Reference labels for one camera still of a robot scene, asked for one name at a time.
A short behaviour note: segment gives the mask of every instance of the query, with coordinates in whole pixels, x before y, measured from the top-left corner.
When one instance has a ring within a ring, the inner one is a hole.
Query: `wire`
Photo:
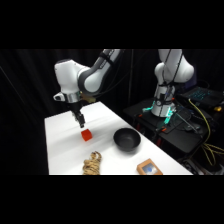
[[[206,138],[205,142],[204,142],[201,146],[199,146],[199,147],[197,148],[197,150],[195,151],[195,153],[196,153],[200,148],[202,148],[202,149],[204,150],[204,152],[205,152],[205,155],[206,155],[206,157],[207,157],[207,159],[208,159],[210,165],[211,165],[211,166],[215,166],[215,164],[216,164],[216,159],[215,159],[215,155],[214,155],[214,153],[216,153],[216,154],[224,154],[224,153],[216,152],[216,151],[212,150],[212,148],[217,149],[217,150],[220,150],[220,151],[223,151],[223,152],[224,152],[224,149],[221,149],[221,148],[216,147],[216,146],[214,146],[214,145],[207,144],[207,141],[208,141],[208,140],[210,139],[210,137],[211,137],[211,128],[210,128],[210,126],[209,126],[209,124],[208,124],[207,119],[205,118],[204,114],[199,110],[199,108],[198,108],[196,105],[194,105],[194,104],[191,102],[190,99],[189,99],[189,102],[190,102],[190,104],[191,104],[191,105],[192,105],[192,106],[193,106],[193,107],[194,107],[194,108],[201,114],[201,116],[204,118],[205,123],[206,123],[207,126],[208,126],[208,132],[209,132],[209,133],[208,133],[208,137]],[[208,150],[208,151],[211,152],[212,157],[213,157],[213,159],[214,159],[214,164],[212,164],[211,160],[209,159],[209,156],[208,156],[206,150]]]
[[[122,54],[122,58],[121,58],[121,60],[120,60],[120,63],[119,63],[119,66],[118,66],[117,72],[116,72],[116,74],[115,74],[115,76],[114,76],[114,78],[113,78],[112,82],[111,82],[111,83],[110,83],[110,85],[107,87],[107,89],[106,89],[106,91],[105,91],[105,92],[107,92],[107,91],[110,89],[110,87],[113,85],[113,83],[114,83],[115,79],[117,78],[118,72],[119,72],[119,70],[120,70],[120,68],[121,68],[121,64],[122,64],[123,58],[124,58],[124,53]]]
[[[198,82],[204,82],[204,83],[206,83],[207,84],[207,89],[209,89],[210,88],[210,84],[207,82],[207,81],[205,81],[205,80],[202,80],[202,79],[198,79]]]
[[[133,66],[132,70],[133,70],[133,69],[136,67],[136,65],[142,60],[142,58],[148,53],[148,51],[149,51],[149,50],[146,50],[146,52],[140,57],[140,59],[138,60],[138,62],[136,62],[136,64]],[[124,77],[123,77],[120,81],[118,81],[118,83],[117,83],[116,85],[114,85],[113,87],[111,87],[109,90],[106,90],[105,92],[100,93],[98,96],[96,96],[96,97],[94,97],[94,98],[101,97],[103,94],[108,93],[108,92],[110,92],[112,89],[114,89],[115,87],[117,87],[117,86],[118,86],[118,85],[119,85],[125,78],[128,77],[128,75],[129,75],[130,72],[131,72],[131,70],[128,71],[128,72],[124,75]]]
[[[166,57],[165,65],[166,65],[166,63],[167,63],[167,61],[168,61],[168,59],[170,57],[171,51],[172,51],[172,49],[169,50],[169,53],[168,53],[168,55]],[[165,72],[165,66],[163,67],[163,81],[164,81],[164,84],[166,84],[165,77],[164,77],[164,72]]]
[[[173,123],[173,126],[174,126],[177,130],[179,130],[179,131],[185,131],[185,129],[179,129],[178,126],[179,126],[180,124],[176,126],[175,118],[176,118],[177,114],[179,114],[179,113],[180,113],[182,110],[184,110],[184,109],[187,110],[186,108],[182,108],[180,111],[178,111],[177,113],[175,113],[175,115],[173,116],[173,119],[171,119],[171,121],[172,121],[172,123]],[[187,118],[186,120],[189,121],[189,120],[191,119],[191,117],[192,117],[192,116],[191,116],[191,114],[190,114],[189,118]]]

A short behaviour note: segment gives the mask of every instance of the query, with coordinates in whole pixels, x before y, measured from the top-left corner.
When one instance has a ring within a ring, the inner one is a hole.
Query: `white surface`
[[[113,136],[120,128],[131,128],[102,103],[84,107],[86,119],[80,129],[71,112],[45,119],[48,166],[50,175],[82,175],[83,162],[90,154],[102,154],[101,175],[138,175],[137,165],[151,159],[164,175],[191,175],[179,163],[141,135],[135,153],[117,149]],[[85,142],[81,131],[89,129],[93,139]]]

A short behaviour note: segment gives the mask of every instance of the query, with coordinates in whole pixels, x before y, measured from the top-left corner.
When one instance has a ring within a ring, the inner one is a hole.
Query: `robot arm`
[[[155,69],[158,86],[152,113],[158,117],[168,117],[169,111],[176,109],[172,103],[175,93],[173,83],[188,82],[194,74],[194,67],[187,62],[182,49],[159,49],[159,56],[162,63]]]
[[[54,100],[65,102],[83,128],[84,116],[81,114],[82,101],[80,91],[85,95],[97,95],[112,67],[124,53],[124,49],[105,49],[93,67],[89,68],[73,60],[63,60],[55,65],[55,72],[61,92],[54,96]]]

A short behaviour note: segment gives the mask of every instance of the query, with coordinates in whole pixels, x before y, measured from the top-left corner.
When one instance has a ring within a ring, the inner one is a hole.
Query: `black curtain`
[[[54,65],[59,60],[71,58],[91,67],[102,50],[0,50],[0,159],[4,173],[48,173],[44,119],[67,111],[63,103],[53,100],[53,96],[60,92]],[[135,49],[134,64],[146,51]],[[211,89],[224,91],[224,49],[184,49],[184,55],[189,63],[197,67],[198,77],[209,82]],[[157,85],[154,69],[159,62],[158,50],[151,49],[134,68],[131,105],[154,95]],[[115,83],[130,68],[131,50],[126,50]],[[108,76],[104,90],[116,69]],[[122,110],[129,106],[128,92],[129,76],[98,100],[123,117]],[[217,140],[217,144],[221,146],[222,141]]]

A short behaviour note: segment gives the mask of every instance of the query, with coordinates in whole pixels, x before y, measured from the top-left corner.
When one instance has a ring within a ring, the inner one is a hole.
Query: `wooden block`
[[[93,138],[92,133],[90,132],[89,129],[87,129],[87,130],[81,132],[81,134],[82,134],[82,138],[83,138],[86,142]]]
[[[155,175],[155,176],[161,176],[163,173],[159,170],[159,168],[153,163],[151,159],[145,161],[144,163],[141,163],[137,167],[137,171],[140,175]]]

